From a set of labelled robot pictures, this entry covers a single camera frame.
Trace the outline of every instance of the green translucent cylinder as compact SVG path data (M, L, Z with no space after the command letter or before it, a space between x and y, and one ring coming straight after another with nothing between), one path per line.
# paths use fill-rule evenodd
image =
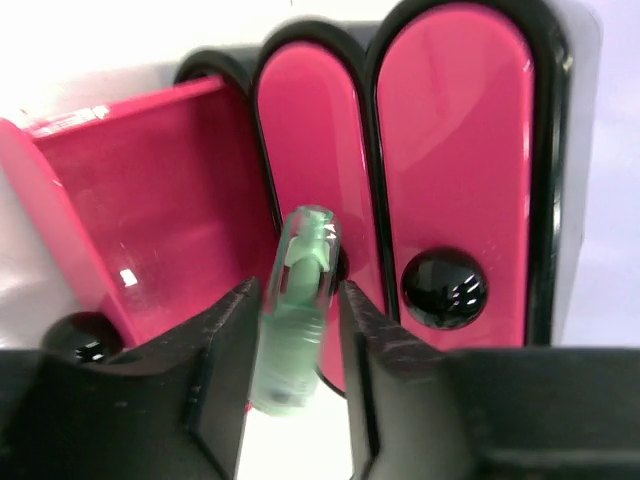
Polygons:
M287 218L261 314L251 389L251 403L263 413L294 414L315 392L339 249L340 227L329 210L299 207Z

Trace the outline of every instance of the glossy pink surface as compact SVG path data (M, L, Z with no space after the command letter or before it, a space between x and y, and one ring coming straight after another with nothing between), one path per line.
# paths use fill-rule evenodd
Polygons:
M258 85L258 110L283 215L316 204L342 225L349 279L383 308L376 235L353 81L328 51L295 43L274 54ZM322 370L344 389L337 295Z
M434 247L469 253L488 302L459 330L401 321L436 347L522 345L533 63L504 17L468 4L418 17L383 61L377 101L398 286Z
M128 346L268 279L277 238L246 98L209 78L27 132L0 165L87 310Z

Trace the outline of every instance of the round black knob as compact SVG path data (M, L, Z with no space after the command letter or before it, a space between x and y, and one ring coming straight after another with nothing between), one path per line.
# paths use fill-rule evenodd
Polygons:
M420 323L440 330L475 320L487 302L487 281L468 255L453 250L424 252L402 274L404 301Z
M102 363L119 353L123 342L104 315L79 312L56 322L45 335L42 348L70 362Z

